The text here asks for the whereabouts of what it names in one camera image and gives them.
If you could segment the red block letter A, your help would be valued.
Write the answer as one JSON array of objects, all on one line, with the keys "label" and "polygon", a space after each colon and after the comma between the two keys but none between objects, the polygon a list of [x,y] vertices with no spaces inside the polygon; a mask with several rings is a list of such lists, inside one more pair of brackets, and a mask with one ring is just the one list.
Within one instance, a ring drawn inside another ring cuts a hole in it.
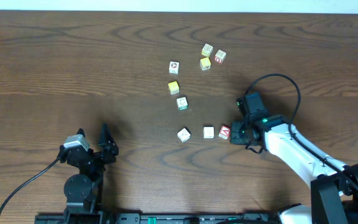
[{"label": "red block letter A", "polygon": [[222,125],[219,131],[219,137],[223,139],[228,139],[230,137],[231,129],[228,126]]}]

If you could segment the white block letter M ladybug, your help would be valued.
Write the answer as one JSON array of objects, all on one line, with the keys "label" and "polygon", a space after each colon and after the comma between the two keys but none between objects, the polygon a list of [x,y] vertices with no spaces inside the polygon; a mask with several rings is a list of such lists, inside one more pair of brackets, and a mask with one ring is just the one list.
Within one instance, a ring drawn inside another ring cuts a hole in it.
[{"label": "white block letter M ladybug", "polygon": [[213,126],[205,126],[203,128],[203,137],[205,139],[212,139],[214,138],[214,127]]}]

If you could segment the white block number 4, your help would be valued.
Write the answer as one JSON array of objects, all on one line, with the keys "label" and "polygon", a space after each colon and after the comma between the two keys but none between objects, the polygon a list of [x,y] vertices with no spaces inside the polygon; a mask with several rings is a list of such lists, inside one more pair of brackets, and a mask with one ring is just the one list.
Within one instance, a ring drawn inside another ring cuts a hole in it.
[{"label": "white block number 4", "polygon": [[191,137],[191,134],[187,128],[183,128],[177,133],[177,136],[181,142],[186,142]]}]

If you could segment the yellow white block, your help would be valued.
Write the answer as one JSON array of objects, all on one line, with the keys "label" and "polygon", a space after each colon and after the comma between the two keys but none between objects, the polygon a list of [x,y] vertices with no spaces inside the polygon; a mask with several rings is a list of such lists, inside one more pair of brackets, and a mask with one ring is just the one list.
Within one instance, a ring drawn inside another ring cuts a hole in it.
[{"label": "yellow white block", "polygon": [[211,61],[209,57],[200,59],[200,68],[202,69],[202,71],[209,70],[211,68]]}]

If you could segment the yellow bordered block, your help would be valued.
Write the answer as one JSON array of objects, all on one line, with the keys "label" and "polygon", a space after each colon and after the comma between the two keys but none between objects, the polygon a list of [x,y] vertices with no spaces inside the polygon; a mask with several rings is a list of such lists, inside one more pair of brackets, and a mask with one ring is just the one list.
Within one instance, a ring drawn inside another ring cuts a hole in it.
[{"label": "yellow bordered block", "polygon": [[209,57],[213,52],[213,46],[205,44],[201,50],[201,54],[205,57]]}]

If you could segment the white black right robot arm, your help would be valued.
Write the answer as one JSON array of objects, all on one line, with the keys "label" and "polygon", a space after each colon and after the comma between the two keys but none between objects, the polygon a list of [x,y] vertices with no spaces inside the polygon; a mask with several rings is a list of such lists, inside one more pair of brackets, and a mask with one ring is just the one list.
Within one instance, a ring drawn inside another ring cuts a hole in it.
[{"label": "white black right robot arm", "polygon": [[276,223],[358,223],[358,164],[349,166],[303,137],[278,114],[247,113],[231,125],[232,144],[267,151],[281,159],[310,188],[311,205],[276,212]]}]

